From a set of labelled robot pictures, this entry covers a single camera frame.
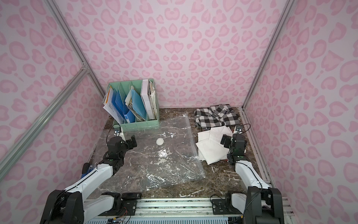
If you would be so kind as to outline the black white plaid shirt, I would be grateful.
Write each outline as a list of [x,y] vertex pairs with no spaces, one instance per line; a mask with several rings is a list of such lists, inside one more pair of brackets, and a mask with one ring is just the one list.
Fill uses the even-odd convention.
[[202,129],[240,125],[239,115],[230,105],[198,108],[194,112],[195,124]]

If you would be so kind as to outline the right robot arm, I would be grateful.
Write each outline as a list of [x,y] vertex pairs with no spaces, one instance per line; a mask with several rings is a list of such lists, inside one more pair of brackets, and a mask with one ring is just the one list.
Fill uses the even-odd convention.
[[224,134],[221,144],[228,149],[228,162],[235,167],[246,193],[227,193],[228,211],[239,211],[243,224],[283,224],[283,202],[279,189],[270,187],[245,155],[247,141],[241,133]]

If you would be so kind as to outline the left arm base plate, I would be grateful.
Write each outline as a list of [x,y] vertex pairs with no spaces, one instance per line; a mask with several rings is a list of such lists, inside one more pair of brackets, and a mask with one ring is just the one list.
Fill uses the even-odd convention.
[[103,212],[99,216],[122,216],[124,214],[127,215],[135,215],[137,207],[137,200],[117,200],[114,202],[113,207],[106,212]]

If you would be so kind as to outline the clear plastic vacuum bag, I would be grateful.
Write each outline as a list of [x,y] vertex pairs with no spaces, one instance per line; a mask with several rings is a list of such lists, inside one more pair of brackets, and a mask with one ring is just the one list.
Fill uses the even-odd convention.
[[[97,187],[98,192],[146,192],[205,178],[188,114],[160,122],[158,128],[122,132],[135,135],[137,147],[125,154],[124,165]],[[158,146],[156,140],[164,144]]]

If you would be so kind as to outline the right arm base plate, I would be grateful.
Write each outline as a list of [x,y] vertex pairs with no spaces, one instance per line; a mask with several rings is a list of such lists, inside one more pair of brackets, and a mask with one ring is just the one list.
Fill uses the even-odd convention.
[[211,198],[212,210],[214,215],[229,215],[231,212],[227,209],[225,199]]

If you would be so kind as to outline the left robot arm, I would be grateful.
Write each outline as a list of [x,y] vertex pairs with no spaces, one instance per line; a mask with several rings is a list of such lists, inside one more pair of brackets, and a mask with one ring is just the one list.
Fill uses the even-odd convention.
[[124,165],[125,154],[137,147],[137,141],[134,135],[128,140],[115,136],[109,140],[107,147],[102,161],[90,173],[73,185],[49,194],[40,221],[42,224],[85,224],[106,212],[120,216],[128,214],[123,210],[119,193],[105,192],[96,199],[88,198],[98,186],[119,171]]

